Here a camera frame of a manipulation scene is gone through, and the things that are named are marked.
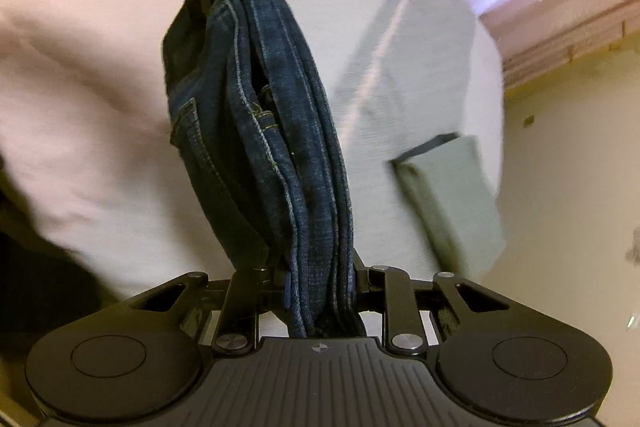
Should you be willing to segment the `dark blue denim jeans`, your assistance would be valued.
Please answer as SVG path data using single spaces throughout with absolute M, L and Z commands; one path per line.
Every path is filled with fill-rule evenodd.
M 166 32 L 170 141 L 234 269 L 284 283 L 297 338 L 357 337 L 346 167 L 285 0 L 186 0 Z

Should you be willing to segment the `grey folded garment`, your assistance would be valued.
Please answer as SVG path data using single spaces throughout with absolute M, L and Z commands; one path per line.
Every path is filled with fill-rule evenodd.
M 440 271 L 477 281 L 506 247 L 474 135 L 445 133 L 390 161 Z

